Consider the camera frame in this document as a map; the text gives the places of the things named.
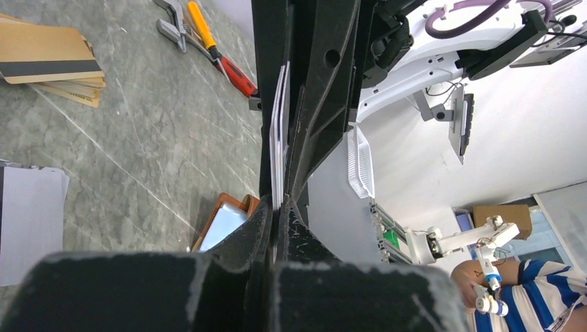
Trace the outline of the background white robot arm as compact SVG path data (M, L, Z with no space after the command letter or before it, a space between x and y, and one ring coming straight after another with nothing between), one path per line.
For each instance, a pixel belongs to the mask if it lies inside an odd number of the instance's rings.
M277 260L269 296L270 331L465 331L456 287L435 260L469 245L476 247L489 288L476 291L476 307L504 316L507 306L492 296L500 277L491 261L494 250L516 234L513 223L491 219L443 237L436 232L406 232L410 258L389 261L386 240L372 218L361 242L372 254L366 261L341 261L301 219L295 201L280 211Z

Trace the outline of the white cards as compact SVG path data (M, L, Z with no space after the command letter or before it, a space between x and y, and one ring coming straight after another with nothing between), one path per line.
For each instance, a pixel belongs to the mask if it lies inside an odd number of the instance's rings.
M281 208L285 190L285 165L288 149L287 127L289 125L290 109L290 67L290 62L286 62L280 68L269 130L273 211L278 211Z

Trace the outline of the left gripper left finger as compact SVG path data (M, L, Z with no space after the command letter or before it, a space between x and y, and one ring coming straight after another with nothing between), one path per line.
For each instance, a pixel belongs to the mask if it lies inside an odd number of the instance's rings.
M208 252L60 252L26 276L2 331L265 331L263 196L226 238L244 256Z

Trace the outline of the brown leather card holder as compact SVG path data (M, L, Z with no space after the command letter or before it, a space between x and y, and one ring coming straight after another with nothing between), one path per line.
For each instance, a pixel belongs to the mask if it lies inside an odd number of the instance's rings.
M221 192L202 230L197 233L192 244L186 247L186 252L205 252L220 244L247 222L259 201L251 194L238 200L228 193Z

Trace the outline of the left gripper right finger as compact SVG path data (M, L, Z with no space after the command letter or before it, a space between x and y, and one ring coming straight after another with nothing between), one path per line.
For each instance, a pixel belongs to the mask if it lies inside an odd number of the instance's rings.
M458 290L441 270L344 263L310 248L271 265L269 331L467 331Z

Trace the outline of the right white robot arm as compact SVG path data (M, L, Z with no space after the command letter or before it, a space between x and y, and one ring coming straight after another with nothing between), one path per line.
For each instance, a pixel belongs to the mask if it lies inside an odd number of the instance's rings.
M509 66L553 15L550 1L254 1L261 195L299 197L350 125L428 86Z

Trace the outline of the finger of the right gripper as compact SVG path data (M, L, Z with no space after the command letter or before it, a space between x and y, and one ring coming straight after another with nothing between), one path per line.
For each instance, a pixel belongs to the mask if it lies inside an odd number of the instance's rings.
M310 1L296 20L295 96L285 193L298 199L308 178L340 143L354 74L359 1Z
M262 153L259 192L271 193L269 129L278 76L284 58L292 1L252 1L258 91L262 113Z

